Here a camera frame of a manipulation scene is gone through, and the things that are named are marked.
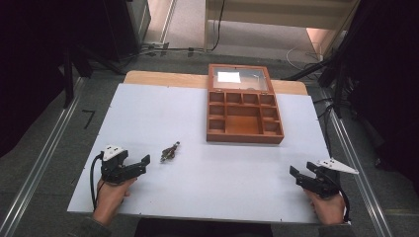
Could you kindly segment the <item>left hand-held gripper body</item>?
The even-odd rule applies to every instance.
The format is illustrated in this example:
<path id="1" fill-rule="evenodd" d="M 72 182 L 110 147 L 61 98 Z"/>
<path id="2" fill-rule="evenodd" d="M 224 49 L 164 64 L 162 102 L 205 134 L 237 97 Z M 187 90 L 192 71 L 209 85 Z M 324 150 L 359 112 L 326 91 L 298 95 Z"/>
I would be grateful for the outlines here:
<path id="1" fill-rule="evenodd" d="M 111 184 L 121 184 L 130 179 L 124 160 L 128 151 L 116 146 L 108 145 L 103 151 L 101 178 Z"/>

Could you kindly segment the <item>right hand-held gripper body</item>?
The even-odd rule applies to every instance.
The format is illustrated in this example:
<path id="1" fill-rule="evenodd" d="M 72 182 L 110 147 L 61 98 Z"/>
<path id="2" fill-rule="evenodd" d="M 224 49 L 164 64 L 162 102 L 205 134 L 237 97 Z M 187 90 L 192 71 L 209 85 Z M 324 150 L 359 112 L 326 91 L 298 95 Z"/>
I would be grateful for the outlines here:
<path id="1" fill-rule="evenodd" d="M 334 158 L 319 160 L 314 165 L 318 166 L 321 174 L 315 180 L 321 184 L 318 194 L 322 198 L 330 198 L 340 193 L 340 174 L 348 173 L 358 175 L 359 171 Z"/>

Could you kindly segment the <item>small metal brooch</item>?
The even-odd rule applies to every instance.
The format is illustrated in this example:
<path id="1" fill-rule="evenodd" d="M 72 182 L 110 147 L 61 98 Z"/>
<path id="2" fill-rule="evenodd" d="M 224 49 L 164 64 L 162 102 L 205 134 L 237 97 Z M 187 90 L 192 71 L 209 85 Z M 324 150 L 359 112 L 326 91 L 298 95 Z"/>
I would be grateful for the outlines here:
<path id="1" fill-rule="evenodd" d="M 161 153 L 160 161 L 165 162 L 166 160 L 172 160 L 175 157 L 179 145 L 180 142 L 176 141 L 171 147 L 164 149 Z"/>

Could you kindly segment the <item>brown wooden compartment box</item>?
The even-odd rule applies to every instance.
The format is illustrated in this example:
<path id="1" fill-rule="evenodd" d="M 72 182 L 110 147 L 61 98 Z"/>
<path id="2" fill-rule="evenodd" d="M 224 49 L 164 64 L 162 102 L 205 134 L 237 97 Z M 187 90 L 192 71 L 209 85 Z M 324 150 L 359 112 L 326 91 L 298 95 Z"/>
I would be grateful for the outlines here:
<path id="1" fill-rule="evenodd" d="M 280 144 L 284 137 L 265 66 L 209 65 L 207 141 Z"/>

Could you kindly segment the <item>person's right hand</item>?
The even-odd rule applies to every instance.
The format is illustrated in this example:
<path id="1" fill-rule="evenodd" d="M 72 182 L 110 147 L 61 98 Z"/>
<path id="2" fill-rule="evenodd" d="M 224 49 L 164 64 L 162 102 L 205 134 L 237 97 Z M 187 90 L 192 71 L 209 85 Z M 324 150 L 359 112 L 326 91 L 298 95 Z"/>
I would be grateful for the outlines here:
<path id="1" fill-rule="evenodd" d="M 304 193 L 310 198 L 310 205 L 322 224 L 337 225 L 344 222 L 345 203 L 340 195 L 321 198 L 309 190 L 304 190 Z"/>

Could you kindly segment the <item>person's left hand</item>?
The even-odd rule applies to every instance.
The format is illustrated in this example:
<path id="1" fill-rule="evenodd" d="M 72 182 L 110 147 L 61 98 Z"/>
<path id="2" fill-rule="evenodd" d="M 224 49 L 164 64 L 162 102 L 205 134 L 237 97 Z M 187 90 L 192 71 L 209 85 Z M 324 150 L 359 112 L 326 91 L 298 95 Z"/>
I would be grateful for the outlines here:
<path id="1" fill-rule="evenodd" d="M 104 226 L 109 226 L 118 213 L 118 209 L 125 197 L 129 196 L 129 187 L 136 178 L 120 185 L 110 185 L 102 180 L 98 182 L 97 207 L 93 212 L 93 219 Z"/>

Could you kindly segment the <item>white board sheet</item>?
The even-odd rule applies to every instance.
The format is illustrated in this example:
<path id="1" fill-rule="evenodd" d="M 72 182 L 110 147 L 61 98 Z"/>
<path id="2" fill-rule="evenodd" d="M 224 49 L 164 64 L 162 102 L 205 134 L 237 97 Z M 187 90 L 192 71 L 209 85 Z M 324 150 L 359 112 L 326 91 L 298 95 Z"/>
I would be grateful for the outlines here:
<path id="1" fill-rule="evenodd" d="M 313 223 L 307 196 L 290 175 L 328 156 L 308 96 L 277 97 L 285 137 L 278 145 L 209 143 L 204 89 L 121 84 L 90 155 L 108 145 L 128 151 L 129 164 L 150 164 L 130 188 L 124 214 L 139 216 Z M 172 160 L 164 149 L 180 142 Z"/>

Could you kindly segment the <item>person's dark lap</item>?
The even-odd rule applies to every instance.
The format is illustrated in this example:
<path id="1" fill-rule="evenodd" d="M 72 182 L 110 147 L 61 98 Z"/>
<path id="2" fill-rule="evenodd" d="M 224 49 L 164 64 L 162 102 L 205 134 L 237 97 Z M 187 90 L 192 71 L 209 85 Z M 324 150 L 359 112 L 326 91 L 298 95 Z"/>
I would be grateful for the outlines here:
<path id="1" fill-rule="evenodd" d="M 269 224 L 141 218 L 134 237 L 273 237 Z"/>

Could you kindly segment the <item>black metal stand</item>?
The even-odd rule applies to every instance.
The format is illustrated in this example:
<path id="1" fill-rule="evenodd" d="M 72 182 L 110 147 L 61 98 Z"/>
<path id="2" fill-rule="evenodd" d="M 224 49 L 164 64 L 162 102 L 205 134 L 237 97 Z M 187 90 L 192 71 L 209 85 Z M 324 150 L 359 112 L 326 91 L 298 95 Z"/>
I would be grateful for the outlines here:
<path id="1" fill-rule="evenodd" d="M 335 82 L 334 96 L 332 97 L 333 103 L 331 104 L 331 108 L 334 110 L 339 119 L 341 118 L 342 92 L 344 86 L 344 78 L 346 75 L 346 65 L 344 59 L 352 39 L 353 33 L 347 32 L 341 44 L 329 57 L 323 59 L 321 62 L 314 63 L 312 66 L 309 66 L 306 69 L 302 69 L 295 75 L 285 78 L 286 81 L 296 81 L 304 76 L 324 68 L 324 71 L 318 79 L 318 84 L 320 87 L 325 88 L 330 86 L 332 82 Z"/>
<path id="2" fill-rule="evenodd" d="M 65 102 L 63 107 L 67 109 L 70 103 L 74 100 L 74 84 L 72 68 L 75 67 L 79 75 L 90 78 L 93 69 L 89 64 L 88 59 L 93 58 L 107 69 L 115 72 L 117 75 L 125 75 L 125 73 L 110 61 L 100 56 L 98 53 L 90 50 L 88 47 L 81 44 L 67 44 L 63 48 L 63 79 Z"/>

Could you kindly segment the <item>dark curtain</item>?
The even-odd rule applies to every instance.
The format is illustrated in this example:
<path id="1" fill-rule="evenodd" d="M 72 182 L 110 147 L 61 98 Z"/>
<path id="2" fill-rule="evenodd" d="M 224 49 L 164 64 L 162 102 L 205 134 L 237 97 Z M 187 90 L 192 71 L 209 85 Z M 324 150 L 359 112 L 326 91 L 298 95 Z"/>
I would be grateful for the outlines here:
<path id="1" fill-rule="evenodd" d="M 61 93 L 62 66 L 89 76 L 79 47 L 99 0 L 0 0 L 0 157 Z"/>
<path id="2" fill-rule="evenodd" d="M 349 101 L 419 195 L 419 0 L 361 0 L 348 37 Z"/>

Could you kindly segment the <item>black cabinet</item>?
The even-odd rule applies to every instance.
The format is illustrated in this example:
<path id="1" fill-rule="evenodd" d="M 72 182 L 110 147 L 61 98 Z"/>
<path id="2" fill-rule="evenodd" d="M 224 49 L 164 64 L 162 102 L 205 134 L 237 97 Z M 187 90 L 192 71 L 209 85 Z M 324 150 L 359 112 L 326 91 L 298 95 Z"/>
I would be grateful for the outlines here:
<path id="1" fill-rule="evenodd" d="M 114 61 L 138 55 L 151 22 L 148 0 L 103 0 L 109 25 L 107 57 Z"/>

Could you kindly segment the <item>beige shelf unit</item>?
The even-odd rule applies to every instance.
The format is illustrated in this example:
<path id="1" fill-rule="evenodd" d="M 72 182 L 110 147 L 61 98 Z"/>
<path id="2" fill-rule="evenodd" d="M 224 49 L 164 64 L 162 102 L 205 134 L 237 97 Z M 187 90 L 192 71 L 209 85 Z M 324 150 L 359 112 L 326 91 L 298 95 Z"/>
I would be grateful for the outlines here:
<path id="1" fill-rule="evenodd" d="M 349 29 L 361 0 L 205 0 L 204 49 L 209 20 L 306 28 L 314 50 L 328 56 Z"/>

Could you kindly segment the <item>aluminium floor rail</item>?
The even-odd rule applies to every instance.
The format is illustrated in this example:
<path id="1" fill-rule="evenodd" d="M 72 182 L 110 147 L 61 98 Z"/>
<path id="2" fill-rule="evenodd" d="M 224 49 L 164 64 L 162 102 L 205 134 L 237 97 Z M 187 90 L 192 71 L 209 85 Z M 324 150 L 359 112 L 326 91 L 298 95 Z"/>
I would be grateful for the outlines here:
<path id="1" fill-rule="evenodd" d="M 325 105 L 331 107 L 329 111 L 326 111 L 325 119 L 327 120 L 327 123 L 324 125 L 324 136 L 329 154 L 332 155 L 332 143 L 329 136 L 329 130 L 332 130 L 339 140 L 346 162 L 359 172 L 358 175 L 354 176 L 354 180 L 374 226 L 377 237 L 394 237 L 365 169 L 362 167 L 360 157 L 349 137 L 346 126 L 344 122 L 338 118 L 336 109 L 333 108 L 335 103 L 331 99 L 332 93 L 327 89 L 321 89 L 319 95 L 325 100 Z"/>
<path id="2" fill-rule="evenodd" d="M 75 82 L 75 96 L 73 101 L 69 103 L 66 109 L 59 108 L 57 118 L 52 123 L 50 133 L 47 135 L 45 142 L 39 147 L 39 151 L 36 152 L 36 159 L 33 162 L 33 166 L 23 180 L 20 188 L 16 191 L 10 206 L 5 211 L 4 217 L 0 219 L 0 237 L 13 237 L 42 179 L 53 152 L 79 103 L 86 81 L 86 78 L 79 77 Z"/>

